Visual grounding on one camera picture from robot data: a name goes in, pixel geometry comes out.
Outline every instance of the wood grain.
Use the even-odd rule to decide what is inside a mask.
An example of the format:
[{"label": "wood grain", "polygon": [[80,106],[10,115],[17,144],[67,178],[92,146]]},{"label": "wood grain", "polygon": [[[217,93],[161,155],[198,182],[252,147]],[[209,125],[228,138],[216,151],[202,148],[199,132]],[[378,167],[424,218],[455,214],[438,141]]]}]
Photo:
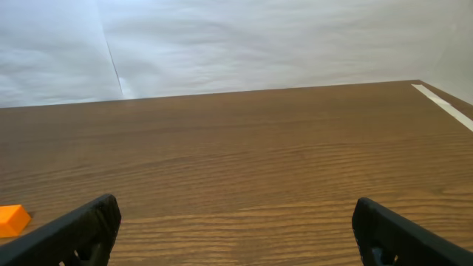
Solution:
[{"label": "wood grain", "polygon": [[359,265],[359,197],[473,250],[473,134],[411,83],[0,109],[0,205],[113,193],[110,265]]}]

